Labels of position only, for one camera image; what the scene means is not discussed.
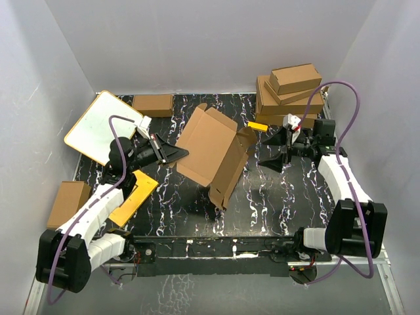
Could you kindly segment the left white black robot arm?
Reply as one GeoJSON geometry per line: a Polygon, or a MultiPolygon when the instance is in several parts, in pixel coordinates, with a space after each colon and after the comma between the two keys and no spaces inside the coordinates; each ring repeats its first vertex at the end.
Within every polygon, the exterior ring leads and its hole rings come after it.
{"type": "Polygon", "coordinates": [[[123,205],[133,191],[135,171],[150,164],[167,165],[186,157],[188,150],[151,134],[138,148],[126,137],[110,143],[109,161],[101,183],[88,201],[56,230],[46,230],[39,239],[35,278],[73,293],[87,284],[91,272],[117,257],[122,262],[135,255],[135,245],[124,232],[94,236],[110,214],[123,205]]]}

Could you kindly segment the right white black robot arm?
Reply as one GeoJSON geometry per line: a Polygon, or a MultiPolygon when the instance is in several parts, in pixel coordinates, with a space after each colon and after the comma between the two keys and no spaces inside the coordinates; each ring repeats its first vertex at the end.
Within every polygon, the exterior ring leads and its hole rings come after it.
{"type": "Polygon", "coordinates": [[[259,162],[262,167],[281,173],[294,156],[309,158],[323,176],[335,208],[325,228],[300,228],[286,249],[305,261],[315,252],[376,258],[383,244],[387,208],[374,202],[352,174],[348,155],[336,145],[335,122],[316,119],[312,132],[303,131],[300,118],[288,114],[280,130],[264,143],[280,151],[259,162]]]}

